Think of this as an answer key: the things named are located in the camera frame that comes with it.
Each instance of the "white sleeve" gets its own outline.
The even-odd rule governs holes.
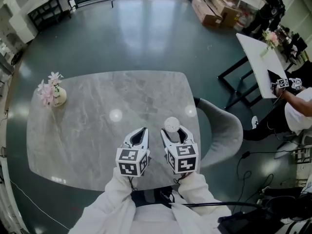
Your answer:
[[[205,177],[201,174],[191,173],[185,179],[180,180],[180,184],[178,191],[190,204],[220,202],[209,192]],[[219,217],[231,215],[227,206],[194,207],[192,210],[204,218],[213,218],[216,221]]]
[[[132,180],[137,186],[137,178]],[[128,177],[120,175],[114,168],[113,178],[105,186],[102,193],[90,206],[84,208],[81,218],[69,231],[69,234],[97,234],[103,229],[103,223],[108,214],[121,207],[126,200],[131,200],[132,189]]]

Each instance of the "gray table top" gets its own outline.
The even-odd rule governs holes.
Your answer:
[[[193,95],[183,73],[107,72],[64,79],[60,85],[67,92],[66,103],[44,108],[35,91],[27,121],[29,167],[44,178],[104,191],[116,166],[117,148],[127,134],[147,127],[151,161],[138,189],[173,185],[176,175],[166,163],[160,137],[171,116],[194,134],[200,154],[197,115],[188,113]],[[115,109],[122,112],[120,121],[110,118]]]

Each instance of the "dark green floor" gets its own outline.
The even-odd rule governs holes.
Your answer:
[[[39,34],[24,55],[14,88],[7,124],[8,165],[12,181],[19,185],[50,216],[71,228],[85,206],[100,192],[67,187],[46,180],[29,170],[26,151],[26,124],[33,90],[51,71],[65,78],[118,70],[170,70],[183,72],[193,95],[224,108],[228,91],[217,76],[244,56],[234,30],[203,27],[187,0],[116,0],[78,9],[57,26]],[[229,81],[250,70],[246,63],[232,73]],[[248,85],[254,77],[246,79]],[[251,97],[259,94],[256,91]],[[236,104],[230,112],[250,128],[253,114],[262,118],[270,101],[260,101],[252,111]],[[209,149],[209,123],[199,114],[203,155]],[[242,182],[236,178],[236,165],[245,151],[274,151],[279,145],[274,136],[261,142],[244,141],[230,160],[203,171],[217,199],[237,200]],[[240,172],[252,171],[246,181],[243,199],[251,195],[274,173],[273,185],[293,181],[295,165],[288,157],[273,160],[273,155],[253,155],[242,161]],[[31,233],[67,233],[67,230],[40,212],[14,185],[20,213]]]

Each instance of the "white vase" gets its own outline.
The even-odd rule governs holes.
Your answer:
[[[54,98],[53,106],[59,107],[59,106],[63,105],[65,103],[66,99],[67,99],[66,91],[65,91],[65,89],[60,87],[59,88],[59,96]]]
[[[262,52],[260,53],[260,57],[263,58],[267,52],[269,51],[269,48],[265,48],[264,50],[262,50]]]

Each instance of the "person in white shirt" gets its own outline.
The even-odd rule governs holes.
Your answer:
[[[244,130],[245,140],[262,140],[269,135],[295,132],[312,127],[312,88],[302,88],[296,96],[276,88],[275,95],[286,101],[276,106],[262,121],[252,119],[252,130]]]
[[[137,177],[132,185],[137,186]],[[114,168],[105,192],[86,207],[69,234],[219,234],[218,218],[231,215],[226,206],[188,208],[182,203],[219,202],[208,190],[203,175],[190,173],[179,181],[171,209],[162,205],[135,206],[128,177]]]

